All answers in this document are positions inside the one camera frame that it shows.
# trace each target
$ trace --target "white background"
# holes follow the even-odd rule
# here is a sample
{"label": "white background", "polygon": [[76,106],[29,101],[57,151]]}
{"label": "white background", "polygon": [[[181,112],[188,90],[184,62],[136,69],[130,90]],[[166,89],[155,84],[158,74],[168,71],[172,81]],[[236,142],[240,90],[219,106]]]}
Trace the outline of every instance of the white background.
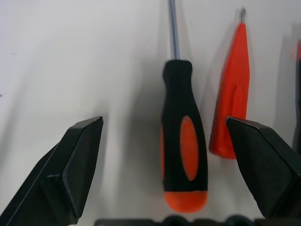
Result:
{"label": "white background", "polygon": [[[221,71],[245,6],[247,118],[292,145],[301,1],[176,3],[180,54],[193,63],[207,144]],[[70,126],[101,115],[99,157],[79,225],[174,214],[164,200],[159,161],[161,73],[170,57],[166,1],[1,0],[0,32],[0,213]],[[186,218],[261,216],[235,161],[208,153],[208,166],[208,204]]]}

